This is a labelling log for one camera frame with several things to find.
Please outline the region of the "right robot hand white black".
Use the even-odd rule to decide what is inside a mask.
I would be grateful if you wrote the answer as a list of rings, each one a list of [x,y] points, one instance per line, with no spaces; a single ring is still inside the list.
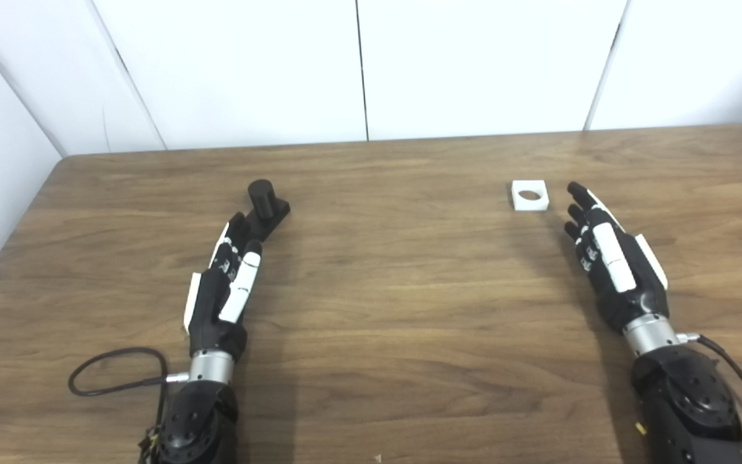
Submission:
[[[669,317],[668,279],[644,235],[626,232],[614,214],[580,183],[566,188],[573,198],[566,234],[585,271],[603,321],[613,330],[647,314]]]

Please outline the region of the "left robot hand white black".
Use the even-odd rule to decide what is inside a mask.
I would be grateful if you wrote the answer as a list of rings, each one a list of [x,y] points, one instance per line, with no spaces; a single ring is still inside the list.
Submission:
[[[243,315],[262,251],[262,241],[251,237],[245,215],[233,215],[214,246],[209,266],[191,276],[184,314],[189,355],[221,351],[234,361],[242,357],[248,336]]]

